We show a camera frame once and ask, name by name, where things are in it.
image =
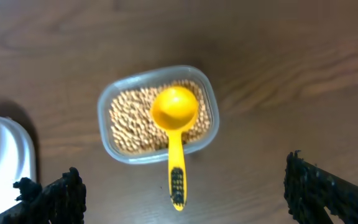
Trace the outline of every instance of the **yellow object in bowl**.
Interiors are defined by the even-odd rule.
[[[169,138],[169,192],[173,206],[182,211],[187,201],[187,181],[181,134],[196,123],[198,102],[190,90],[173,86],[156,97],[150,114],[155,124],[164,130]]]

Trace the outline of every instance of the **gray rectangular container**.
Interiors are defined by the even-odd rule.
[[[144,87],[156,87],[182,79],[192,80],[200,86],[206,99],[207,112],[211,118],[211,126],[205,136],[196,142],[183,146],[185,154],[204,148],[214,139],[219,128],[219,111],[208,78],[202,71],[195,67],[186,65],[172,66],[135,74],[131,77],[118,80],[104,89],[98,101],[98,119],[101,139],[104,148],[110,156],[127,164],[148,164],[168,159],[168,149],[160,149],[155,152],[139,155],[121,153],[112,135],[111,126],[113,123],[110,119],[109,110],[111,109],[112,99],[117,97],[122,91],[136,90]]]

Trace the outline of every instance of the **white object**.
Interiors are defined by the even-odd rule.
[[[34,146],[21,125],[0,117],[0,213],[19,203],[13,183],[22,177],[36,181]]]

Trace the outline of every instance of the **pile of beans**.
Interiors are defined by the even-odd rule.
[[[182,134],[183,143],[197,141],[207,132],[211,119],[203,92],[193,81],[176,80],[169,85],[123,91],[112,99],[109,110],[114,142],[122,153],[143,154],[168,147],[168,136],[154,124],[150,108],[155,97],[172,85],[180,85],[192,91],[199,104],[196,124]]]

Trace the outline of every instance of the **tabletop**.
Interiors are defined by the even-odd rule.
[[[183,212],[167,163],[114,160],[96,114],[108,84],[170,65],[206,74],[221,118]],[[358,1],[1,1],[0,115],[19,113],[43,185],[79,170],[86,223],[295,223],[291,151],[358,185]]]

